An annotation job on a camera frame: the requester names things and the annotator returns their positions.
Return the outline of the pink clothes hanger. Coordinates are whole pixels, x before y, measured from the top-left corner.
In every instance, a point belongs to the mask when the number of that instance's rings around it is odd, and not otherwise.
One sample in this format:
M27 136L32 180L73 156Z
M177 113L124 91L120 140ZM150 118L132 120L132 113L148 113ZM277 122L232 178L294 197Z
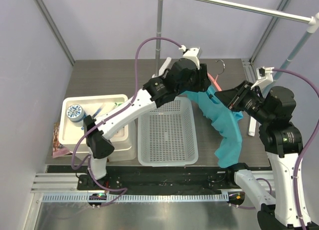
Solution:
M209 78L209 80L211 81L211 83L212 83L212 84L215 86L215 88L217 89L217 91L222 91L222 89L221 89L221 87L219 86L217 80L218 80L218 77L219 77L220 75L222 75L222 74L224 73L224 71L225 71L225 63L224 63L224 61L223 61L222 59L219 59L219 60L217 60L216 62L221 62L221 63L222 63L222 68L223 68L222 71L221 71L219 74L217 74L215 78L214 78L211 74L209 74L209 73L207 73L207 75L208 75L208 78Z

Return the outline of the blue t shirt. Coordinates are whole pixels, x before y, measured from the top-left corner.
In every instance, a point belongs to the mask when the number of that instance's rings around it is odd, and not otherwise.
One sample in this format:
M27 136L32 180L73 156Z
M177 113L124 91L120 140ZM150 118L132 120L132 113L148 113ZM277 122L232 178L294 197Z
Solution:
M242 112L232 112L216 96L216 89L210 86L205 92L185 91L182 94L198 104L203 116L211 120L212 127L223 137L215 150L218 166L227 168L237 164L242 150L242 134L238 121Z

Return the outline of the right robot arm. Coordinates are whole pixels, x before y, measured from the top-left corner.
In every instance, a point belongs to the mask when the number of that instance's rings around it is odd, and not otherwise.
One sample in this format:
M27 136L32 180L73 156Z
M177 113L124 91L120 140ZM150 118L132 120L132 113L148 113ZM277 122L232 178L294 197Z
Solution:
M294 93L275 86L263 97L258 86L243 81L239 86L219 91L215 96L233 112L245 111L259 124L259 138L270 161L275 186L273 197L257 181L244 163L229 167L225 182L240 187L257 211L262 230L317 230L305 205L301 177L304 148L300 131L291 122L296 107Z

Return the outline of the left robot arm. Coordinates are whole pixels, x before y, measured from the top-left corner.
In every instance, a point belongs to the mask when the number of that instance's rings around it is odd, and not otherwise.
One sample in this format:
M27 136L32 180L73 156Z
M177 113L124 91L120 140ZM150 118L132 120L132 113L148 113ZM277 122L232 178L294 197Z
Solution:
M105 186L107 158L115 149L110 139L117 131L138 117L174 101L185 91L205 92L210 85L206 64L197 66L192 60L181 58L162 75L149 79L121 106L101 116L101 120L85 117L84 133L91 155L89 184L96 190Z

